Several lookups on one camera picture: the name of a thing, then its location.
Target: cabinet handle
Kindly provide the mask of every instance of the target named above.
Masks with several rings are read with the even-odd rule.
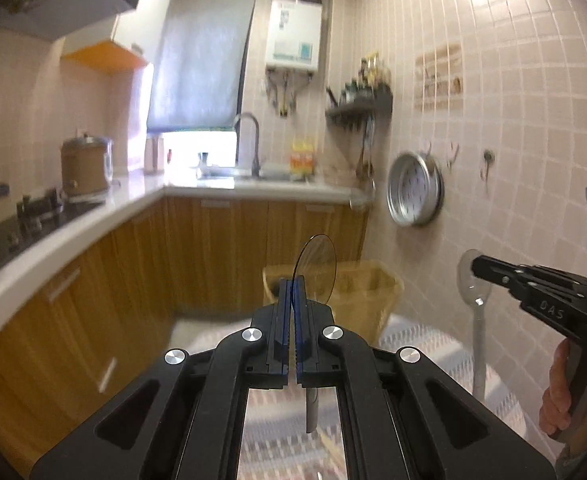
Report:
[[[307,205],[310,213],[333,213],[336,210],[332,205]]]
[[[118,359],[115,357],[111,359],[109,366],[106,368],[104,375],[102,376],[102,380],[100,384],[97,385],[97,391],[100,394],[103,394],[106,391],[107,386],[109,386],[109,381],[111,381],[111,377],[113,376],[113,372],[115,371],[115,367],[118,365]]]
[[[207,209],[229,209],[231,208],[231,202],[226,200],[202,200],[200,202],[202,207]]]
[[[59,298],[62,292],[67,290],[71,286],[71,284],[74,281],[76,281],[79,277],[80,267],[72,271],[64,280],[60,282],[60,284],[56,288],[54,288],[47,294],[47,300],[49,301],[49,304],[53,304],[53,302]]]
[[[139,56],[144,56],[144,49],[137,43],[131,43],[131,50]]]

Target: round pot lid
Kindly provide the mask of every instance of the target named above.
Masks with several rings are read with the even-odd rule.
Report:
[[[304,276],[308,300],[326,304],[336,283],[337,256],[331,238],[315,235],[302,249],[293,270],[293,279]]]
[[[111,146],[112,144],[113,140],[108,137],[94,137],[89,134],[84,134],[81,137],[65,140],[62,148],[87,148],[89,146]]]

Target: silver screw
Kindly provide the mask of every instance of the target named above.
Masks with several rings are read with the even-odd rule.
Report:
[[[343,334],[339,326],[328,326],[322,331],[322,335],[327,339],[340,339]]]
[[[248,328],[242,333],[242,338],[245,341],[258,341],[262,337],[262,330],[259,328]]]
[[[185,359],[186,354],[177,348],[169,350],[166,354],[164,354],[164,360],[167,362],[167,364],[170,365],[179,365]]]
[[[403,348],[400,351],[400,359],[405,363],[417,363],[420,361],[420,352],[416,348]]]

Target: wall shelf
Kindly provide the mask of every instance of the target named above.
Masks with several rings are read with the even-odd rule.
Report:
[[[334,106],[325,111],[327,121],[342,127],[363,123],[370,116],[388,116],[393,113],[393,94],[379,92],[374,99],[356,99],[355,101]]]

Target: pipe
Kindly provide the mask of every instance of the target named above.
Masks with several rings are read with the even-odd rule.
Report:
[[[487,382],[487,334],[484,304],[473,309],[473,396],[485,402]]]

